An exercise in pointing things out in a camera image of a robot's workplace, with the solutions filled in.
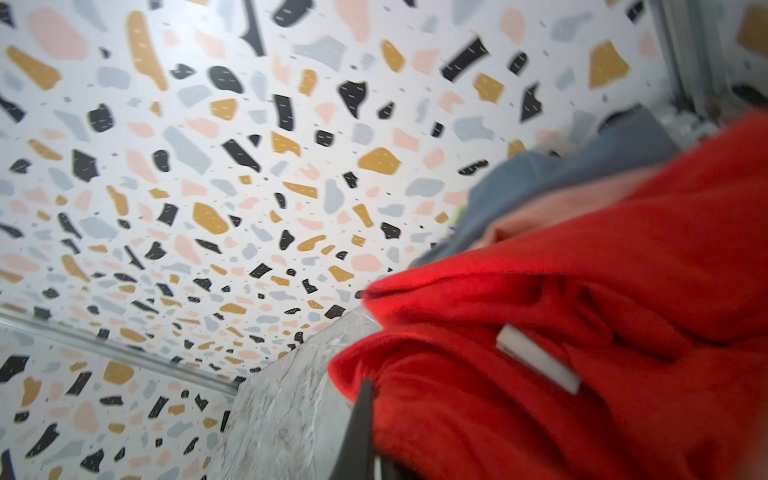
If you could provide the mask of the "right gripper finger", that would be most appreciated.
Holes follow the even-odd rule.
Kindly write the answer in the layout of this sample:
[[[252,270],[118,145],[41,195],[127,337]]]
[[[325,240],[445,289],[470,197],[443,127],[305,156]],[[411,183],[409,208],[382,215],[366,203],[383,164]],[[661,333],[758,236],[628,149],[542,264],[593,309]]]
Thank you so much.
[[[365,379],[358,390],[330,480],[374,480],[374,385]]]

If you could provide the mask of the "red t shirt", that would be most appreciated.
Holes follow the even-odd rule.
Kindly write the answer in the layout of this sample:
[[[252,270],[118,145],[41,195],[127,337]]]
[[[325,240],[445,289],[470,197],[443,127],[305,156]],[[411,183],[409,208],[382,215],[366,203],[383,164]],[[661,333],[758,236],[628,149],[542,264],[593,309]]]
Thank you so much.
[[[372,284],[329,375],[425,479],[767,474],[767,117],[612,206]]]

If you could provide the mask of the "pink t shirt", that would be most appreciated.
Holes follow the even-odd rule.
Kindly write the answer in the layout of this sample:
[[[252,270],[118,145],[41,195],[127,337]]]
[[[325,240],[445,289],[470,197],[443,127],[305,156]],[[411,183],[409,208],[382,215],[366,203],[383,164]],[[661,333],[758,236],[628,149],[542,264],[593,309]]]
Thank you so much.
[[[633,169],[542,194],[492,222],[469,250],[485,248],[613,206],[662,169],[662,165]]]

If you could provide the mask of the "grey-blue t shirt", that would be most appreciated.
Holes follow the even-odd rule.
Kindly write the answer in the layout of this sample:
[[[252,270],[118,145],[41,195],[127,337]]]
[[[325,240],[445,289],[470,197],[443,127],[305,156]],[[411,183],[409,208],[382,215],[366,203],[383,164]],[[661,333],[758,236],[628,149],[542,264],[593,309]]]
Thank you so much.
[[[466,251],[493,221],[542,194],[659,165],[680,151],[657,117],[637,105],[609,116],[597,135],[568,157],[519,153],[470,190],[466,209],[452,233],[411,266],[421,267]]]

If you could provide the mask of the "left aluminium corner post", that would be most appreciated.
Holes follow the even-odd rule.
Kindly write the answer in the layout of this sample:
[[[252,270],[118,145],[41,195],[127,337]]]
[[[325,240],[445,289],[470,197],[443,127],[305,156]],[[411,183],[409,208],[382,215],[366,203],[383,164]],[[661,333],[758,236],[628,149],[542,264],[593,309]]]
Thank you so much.
[[[132,366],[149,369],[172,379],[189,382],[198,387],[235,397],[238,387],[226,379],[188,369],[179,362],[163,359],[151,353],[122,345],[109,339],[93,336],[76,329],[62,327],[47,320],[37,319],[15,310],[1,308],[1,325],[32,336],[58,342],[71,348],[81,349],[91,354],[101,355],[111,360],[122,361]]]

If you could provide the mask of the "aluminium corner post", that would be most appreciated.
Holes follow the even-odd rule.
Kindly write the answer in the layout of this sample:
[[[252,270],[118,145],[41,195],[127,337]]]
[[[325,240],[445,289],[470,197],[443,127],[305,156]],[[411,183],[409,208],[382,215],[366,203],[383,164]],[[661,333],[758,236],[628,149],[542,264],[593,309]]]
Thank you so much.
[[[704,5],[705,1],[649,1],[674,104],[714,119],[719,107]]]
[[[122,345],[109,339],[93,336],[76,329],[62,327],[47,320],[37,319],[15,310],[1,308],[1,325],[32,336],[58,342],[71,348],[81,349],[91,354],[101,355],[111,360],[122,361],[132,366],[149,369],[172,379],[189,382],[198,387],[235,397],[238,387],[226,379],[188,369],[179,362],[163,359],[151,353]]]

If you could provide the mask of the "right aluminium corner post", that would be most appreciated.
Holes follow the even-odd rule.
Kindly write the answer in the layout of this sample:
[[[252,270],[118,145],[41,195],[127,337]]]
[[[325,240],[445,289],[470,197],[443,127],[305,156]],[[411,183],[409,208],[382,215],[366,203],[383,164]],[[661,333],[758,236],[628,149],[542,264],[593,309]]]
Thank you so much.
[[[649,1],[674,104],[714,119],[719,107],[704,5],[705,1]]]

